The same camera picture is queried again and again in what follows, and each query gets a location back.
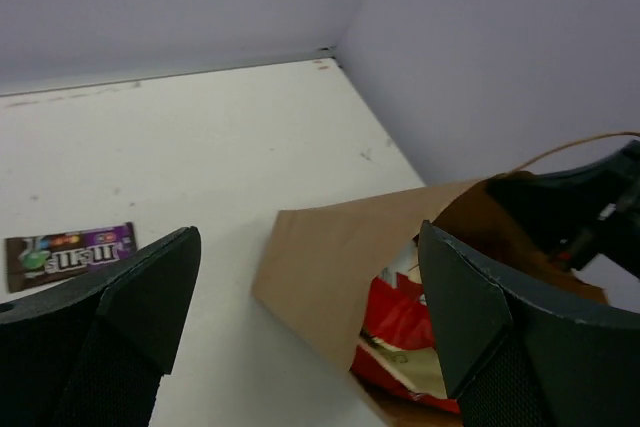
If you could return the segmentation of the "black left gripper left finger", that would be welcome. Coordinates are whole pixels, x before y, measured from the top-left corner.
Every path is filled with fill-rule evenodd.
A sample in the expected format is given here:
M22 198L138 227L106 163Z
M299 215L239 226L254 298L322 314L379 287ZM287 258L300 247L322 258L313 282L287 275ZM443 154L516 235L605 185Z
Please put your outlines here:
M1 305L4 426L146 426L201 261L197 228Z

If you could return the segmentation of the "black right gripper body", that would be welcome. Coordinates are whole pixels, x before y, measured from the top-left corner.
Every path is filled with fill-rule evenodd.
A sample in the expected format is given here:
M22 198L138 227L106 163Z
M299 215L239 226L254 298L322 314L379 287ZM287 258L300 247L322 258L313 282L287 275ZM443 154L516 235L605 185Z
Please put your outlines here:
M603 255L639 275L637 140L573 170L491 180L487 192L561 270Z

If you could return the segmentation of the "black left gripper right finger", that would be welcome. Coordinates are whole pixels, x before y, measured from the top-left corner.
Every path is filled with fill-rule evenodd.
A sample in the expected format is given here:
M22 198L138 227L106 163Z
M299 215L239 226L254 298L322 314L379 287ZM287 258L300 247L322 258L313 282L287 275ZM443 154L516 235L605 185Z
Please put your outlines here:
M639 317L530 277L424 222L419 267L467 426L635 426Z

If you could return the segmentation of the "brown paper bag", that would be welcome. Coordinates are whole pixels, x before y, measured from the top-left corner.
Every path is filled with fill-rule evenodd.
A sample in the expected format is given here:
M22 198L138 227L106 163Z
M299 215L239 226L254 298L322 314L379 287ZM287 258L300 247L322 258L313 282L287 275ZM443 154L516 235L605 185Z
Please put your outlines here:
M253 295L321 357L346 374L389 426L467 426L459 414L387 394L351 372L372 280L424 222L485 256L581 298L611 305L579 271L551 263L487 192L488 182L533 176L528 164L481 180L421 187L325 207L279 212Z

